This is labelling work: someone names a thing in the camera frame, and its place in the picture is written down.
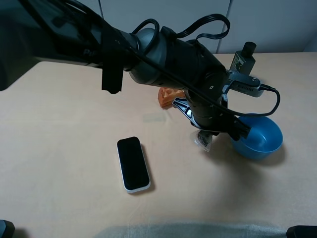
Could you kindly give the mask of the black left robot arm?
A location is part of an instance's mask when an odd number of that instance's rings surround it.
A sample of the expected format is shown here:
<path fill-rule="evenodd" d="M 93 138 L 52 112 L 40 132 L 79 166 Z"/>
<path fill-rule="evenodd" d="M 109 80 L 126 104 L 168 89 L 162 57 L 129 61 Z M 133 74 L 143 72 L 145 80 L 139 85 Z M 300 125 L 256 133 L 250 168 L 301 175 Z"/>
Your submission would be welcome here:
<path fill-rule="evenodd" d="M 225 88 L 257 80 L 228 71 L 197 39 L 184 38 L 221 14 L 200 18 L 176 33 L 147 19 L 131 33 L 108 24 L 76 0 L 3 0 L 0 3 L 0 88 L 6 90 L 42 61 L 102 70 L 102 89 L 116 94 L 124 72 L 143 85 L 184 90 L 193 123 L 212 134 L 245 138 L 250 127 L 228 109 Z"/>

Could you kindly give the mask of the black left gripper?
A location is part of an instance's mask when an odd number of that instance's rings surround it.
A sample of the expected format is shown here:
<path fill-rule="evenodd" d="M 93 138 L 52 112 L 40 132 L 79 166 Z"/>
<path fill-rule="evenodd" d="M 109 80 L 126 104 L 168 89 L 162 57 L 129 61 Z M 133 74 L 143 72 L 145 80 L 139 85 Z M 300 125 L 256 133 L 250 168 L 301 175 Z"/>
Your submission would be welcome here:
<path fill-rule="evenodd" d="M 222 111 L 196 94 L 186 94 L 184 99 L 175 98 L 172 105 L 179 109 L 194 127 L 213 135 L 227 133 L 234 141 L 238 141 L 241 137 L 247 138 L 251 131 L 251 127 L 235 115 Z"/>

